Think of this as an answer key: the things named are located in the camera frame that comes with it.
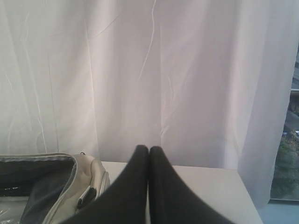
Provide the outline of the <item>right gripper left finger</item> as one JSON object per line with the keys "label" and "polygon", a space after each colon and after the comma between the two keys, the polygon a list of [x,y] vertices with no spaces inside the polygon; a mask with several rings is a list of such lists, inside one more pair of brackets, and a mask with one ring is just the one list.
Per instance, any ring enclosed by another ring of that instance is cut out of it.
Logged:
{"label": "right gripper left finger", "polygon": [[138,145],[123,171],[103,194],[63,223],[146,223],[148,168],[149,149]]}

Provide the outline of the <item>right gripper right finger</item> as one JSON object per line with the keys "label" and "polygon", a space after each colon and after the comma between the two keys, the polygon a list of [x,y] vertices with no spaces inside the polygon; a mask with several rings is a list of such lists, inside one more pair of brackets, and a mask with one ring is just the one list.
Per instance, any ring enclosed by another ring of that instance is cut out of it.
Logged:
{"label": "right gripper right finger", "polygon": [[180,178],[163,149],[149,151],[149,213],[152,224],[229,224]]}

